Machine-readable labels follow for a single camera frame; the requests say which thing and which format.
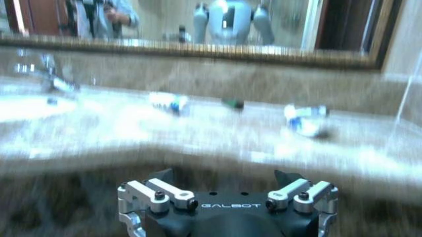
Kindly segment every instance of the bathroom counter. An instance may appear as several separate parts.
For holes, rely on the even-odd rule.
[[[42,115],[0,120],[0,175],[160,163],[237,167],[265,178],[277,168],[344,191],[422,200],[422,132],[393,118],[332,111],[321,121],[328,136],[309,139],[284,127],[280,105],[245,103],[237,112],[216,99],[190,97],[174,116],[152,108],[146,93],[97,88],[64,98],[41,94],[37,84],[0,81],[2,100],[31,95],[56,98],[49,106],[73,104],[50,116],[33,109]]]

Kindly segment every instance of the toothpaste tube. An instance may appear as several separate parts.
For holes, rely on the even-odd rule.
[[[188,101],[186,96],[180,96],[162,92],[149,94],[149,102],[154,108],[173,113],[180,113]]]

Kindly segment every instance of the metal bracket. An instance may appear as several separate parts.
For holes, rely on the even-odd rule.
[[[311,213],[313,211],[313,204],[328,194],[331,191],[331,184],[320,181],[305,192],[299,193],[293,197],[293,207],[300,213]]]
[[[149,179],[146,182],[146,187],[156,191],[164,192],[176,208],[188,211],[193,211],[196,209],[197,201],[194,200],[193,192],[176,188],[160,179]]]
[[[311,184],[305,179],[297,179],[277,191],[268,192],[265,206],[268,210],[283,210],[288,206],[288,202],[300,192],[309,188]]]

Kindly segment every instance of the gold mirror frame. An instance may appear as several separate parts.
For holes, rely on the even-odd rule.
[[[300,50],[280,46],[180,44],[142,39],[80,39],[57,36],[0,36],[0,45],[57,50],[100,51],[263,61],[336,68],[380,69],[401,0],[381,0],[368,53],[335,50]]]

